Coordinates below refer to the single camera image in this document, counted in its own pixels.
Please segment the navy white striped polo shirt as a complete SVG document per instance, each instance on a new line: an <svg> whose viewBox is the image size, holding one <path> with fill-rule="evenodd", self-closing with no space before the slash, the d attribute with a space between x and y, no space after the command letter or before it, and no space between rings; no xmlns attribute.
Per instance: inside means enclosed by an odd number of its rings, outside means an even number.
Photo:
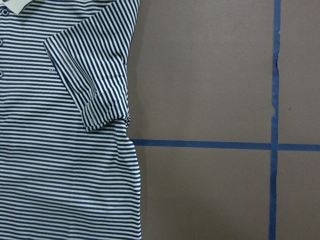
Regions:
<svg viewBox="0 0 320 240"><path fill-rule="evenodd" d="M0 237L139 240L127 61L138 0L0 3Z"/></svg>

